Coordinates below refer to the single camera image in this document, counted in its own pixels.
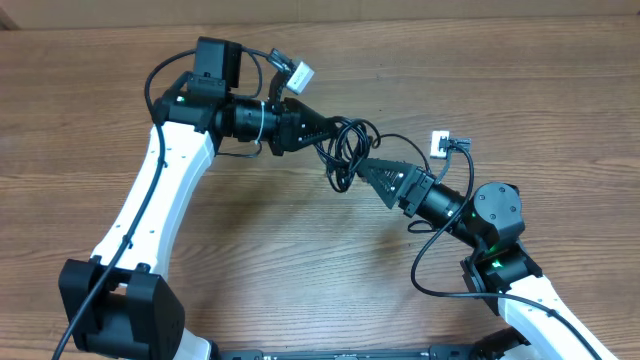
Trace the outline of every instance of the robotic hand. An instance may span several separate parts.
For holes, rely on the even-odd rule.
[[[230,92],[238,86],[243,52],[251,56],[260,74],[253,96]],[[194,71],[182,74],[152,103],[149,88],[153,76],[168,63],[191,54],[196,55]],[[262,86],[256,56],[264,57],[278,70],[267,102],[254,99]],[[90,260],[68,260],[60,274],[59,288],[70,324],[53,358],[60,356],[73,335],[80,350],[134,359],[615,359],[562,303],[519,240],[524,221],[518,189],[489,183],[471,194],[469,140],[434,132],[431,156],[447,161],[437,177],[424,156],[424,168],[369,158],[369,150],[379,146],[382,137],[407,139],[380,135],[366,120],[325,118],[296,99],[280,100],[285,88],[302,92],[312,76],[307,64],[276,49],[266,54],[210,38],[200,38],[195,50],[168,59],[151,73],[145,98],[155,131],[151,132],[147,156],[118,218]],[[375,138],[367,135],[367,126]],[[349,143],[350,131],[355,133],[357,144]],[[251,155],[218,152],[225,136],[253,140],[259,150]],[[322,146],[325,140],[329,140],[327,150]],[[357,175],[371,184],[389,208],[398,204],[405,215],[423,218],[435,234],[413,264],[414,286],[432,296],[482,298],[513,328],[466,346],[272,354],[220,352],[212,341],[186,330],[184,308],[166,280],[173,242],[189,199],[216,154],[253,157],[262,149],[262,141],[277,156],[314,145],[336,191],[346,191]],[[465,196],[442,184],[455,152],[464,154],[469,162]],[[416,280],[422,255],[445,231],[474,249],[461,262],[470,293],[432,291]],[[118,286],[127,287],[126,295],[113,292]]]

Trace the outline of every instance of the wooden table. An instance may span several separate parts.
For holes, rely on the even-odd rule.
[[[522,238],[565,302],[620,358],[640,359],[638,17],[0,33],[0,357],[50,356],[67,326],[60,269],[88,258],[145,154],[144,80],[200,35],[307,59],[317,75],[301,100],[323,114],[367,118],[424,149],[432,130],[473,138],[477,184],[520,187]],[[191,66],[171,65],[152,95]],[[245,59],[239,91],[255,83]],[[419,162],[393,139],[373,156]],[[465,343],[506,326],[481,301],[415,291],[426,237],[368,185],[337,194],[323,173],[311,149],[216,158],[169,281],[193,332],[223,349],[286,351]],[[446,183],[462,190],[466,176],[456,157]],[[421,281],[466,290],[469,253],[443,237]]]

